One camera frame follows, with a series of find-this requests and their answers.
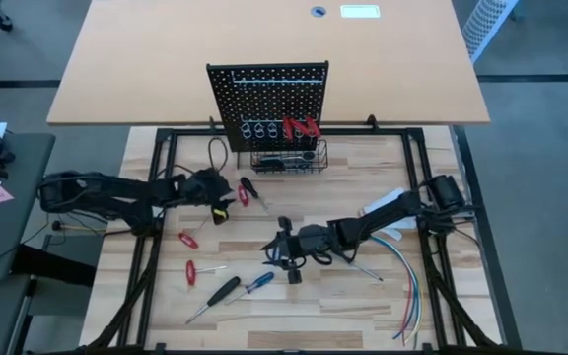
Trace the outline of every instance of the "wire basket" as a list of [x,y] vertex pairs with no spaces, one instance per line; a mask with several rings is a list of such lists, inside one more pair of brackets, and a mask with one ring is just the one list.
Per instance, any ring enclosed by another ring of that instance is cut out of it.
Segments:
[[251,152],[256,173],[321,173],[327,168],[327,142],[320,139],[314,151]]

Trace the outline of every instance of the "pliers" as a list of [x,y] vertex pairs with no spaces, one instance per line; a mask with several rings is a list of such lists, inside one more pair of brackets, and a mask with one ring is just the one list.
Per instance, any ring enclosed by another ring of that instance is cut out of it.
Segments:
[[317,124],[310,116],[306,116],[306,124],[307,126],[293,118],[284,116],[282,119],[284,137],[288,140],[293,140],[293,128],[297,128],[306,136],[321,138],[320,128],[317,127]]

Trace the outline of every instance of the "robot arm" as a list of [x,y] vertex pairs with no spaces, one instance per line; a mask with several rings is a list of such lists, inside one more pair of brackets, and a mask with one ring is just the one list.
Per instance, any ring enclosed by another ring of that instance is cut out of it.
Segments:
[[214,223],[221,224],[229,218],[227,207],[234,201],[222,197],[230,192],[229,183],[213,168],[190,177],[181,174],[154,181],[69,171],[44,177],[38,187],[43,211],[79,210],[109,220],[121,218],[138,237],[150,236],[160,227],[156,225],[153,207],[209,205]]
[[[436,232],[450,231],[450,217],[465,205],[453,177],[437,176],[422,184],[427,186],[434,205],[427,206],[420,199],[418,189],[406,191],[396,200],[359,218],[342,218],[327,222],[327,226],[309,225],[302,227],[297,236],[291,235],[291,220],[278,219],[282,228],[276,237],[262,249],[268,261],[265,264],[281,267],[289,272],[289,283],[302,282],[299,268],[310,256],[323,265],[332,264],[331,253],[351,262],[356,257],[358,246],[380,228],[405,217],[417,216],[426,227]],[[345,251],[354,250],[352,256]]]

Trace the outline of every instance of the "gray floor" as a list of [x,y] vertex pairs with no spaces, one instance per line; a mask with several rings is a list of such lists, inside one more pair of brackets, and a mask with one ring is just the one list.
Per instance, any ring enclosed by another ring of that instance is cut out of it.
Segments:
[[[454,0],[461,23],[474,3]],[[0,79],[59,79],[88,4],[4,2],[15,30],[0,32]],[[475,64],[476,72],[568,73],[568,1],[522,0],[520,13],[524,18],[504,25]],[[521,338],[528,349],[568,352],[568,84],[483,84],[481,89],[492,123],[466,133]],[[54,93],[0,90],[0,119],[15,131],[56,134],[50,171],[115,174],[127,128],[48,127]],[[31,225],[39,226],[41,218],[35,213]],[[72,348],[82,319],[41,319],[28,348]]]

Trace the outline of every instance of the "wooden table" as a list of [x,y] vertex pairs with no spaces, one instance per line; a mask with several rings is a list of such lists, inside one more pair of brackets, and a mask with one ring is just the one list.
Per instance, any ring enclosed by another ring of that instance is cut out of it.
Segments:
[[[451,0],[94,0],[51,124],[219,120],[206,64],[329,61],[322,123],[488,122]],[[325,16],[314,17],[316,5]]]
[[[154,127],[131,129],[120,172],[122,177],[147,179],[155,132]],[[424,132],[433,175],[453,175],[461,181],[448,127],[425,127]],[[302,284],[288,285],[286,273],[276,272],[271,284],[230,306],[208,310],[190,325],[184,324],[233,275],[250,283],[271,269],[261,264],[264,254],[258,249],[273,239],[278,230],[277,216],[289,216],[294,228],[325,223],[333,218],[354,216],[361,207],[397,187],[408,188],[399,138],[325,138],[330,166],[320,175],[257,176],[243,168],[247,162],[242,161],[243,165],[237,169],[235,155],[230,156],[222,174],[233,186],[241,176],[252,178],[269,206],[269,215],[255,202],[247,208],[233,204],[230,221],[221,226],[210,222],[196,235],[199,250],[185,246],[177,235],[183,229],[196,228],[209,215],[209,208],[185,206],[168,212],[148,348],[157,342],[166,342],[169,349],[403,349],[391,336],[399,329],[407,300],[406,273],[394,255],[371,241],[361,246],[357,261],[378,272],[385,282],[378,282],[339,261],[332,266],[309,261],[302,269]],[[206,168],[209,165],[208,139],[180,137],[176,163],[195,170]],[[221,154],[215,155],[215,164],[221,160]],[[118,230],[125,226],[112,222],[108,227]],[[473,234],[469,225],[461,229]],[[413,265],[424,287],[424,318],[418,343],[435,343],[416,233],[406,231],[402,241],[393,243]],[[100,334],[123,301],[134,244],[135,238],[130,235],[106,238],[81,344],[89,343]],[[461,235],[452,234],[449,254],[461,303],[488,336],[500,341],[477,246]],[[197,268],[220,265],[228,265],[228,268],[199,274],[196,286],[188,287],[184,276],[188,259],[193,259]],[[138,315],[136,309],[133,324],[137,324]],[[446,320],[451,339],[448,312]],[[135,327],[131,326],[131,343]]]

